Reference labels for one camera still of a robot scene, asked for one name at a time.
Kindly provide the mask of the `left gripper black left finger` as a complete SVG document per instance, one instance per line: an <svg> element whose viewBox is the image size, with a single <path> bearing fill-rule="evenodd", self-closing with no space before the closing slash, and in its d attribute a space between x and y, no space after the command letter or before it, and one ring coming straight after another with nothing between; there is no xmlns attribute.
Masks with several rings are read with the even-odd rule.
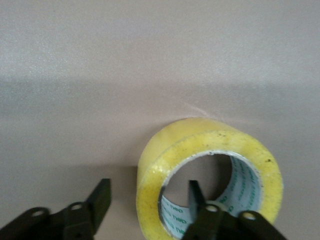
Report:
<svg viewBox="0 0 320 240"><path fill-rule="evenodd" d="M111 180L103 178L85 201L59 212L34 207L0 229L2 240L93 240L111 205Z"/></svg>

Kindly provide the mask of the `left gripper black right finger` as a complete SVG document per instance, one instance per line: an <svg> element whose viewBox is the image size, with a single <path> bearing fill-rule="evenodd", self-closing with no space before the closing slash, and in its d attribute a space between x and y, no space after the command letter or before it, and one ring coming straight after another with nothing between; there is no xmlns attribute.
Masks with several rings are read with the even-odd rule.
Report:
<svg viewBox="0 0 320 240"><path fill-rule="evenodd" d="M236 216L216 201L206 201L196 180L188 183L191 224L184 240L285 240L260 213L245 210Z"/></svg>

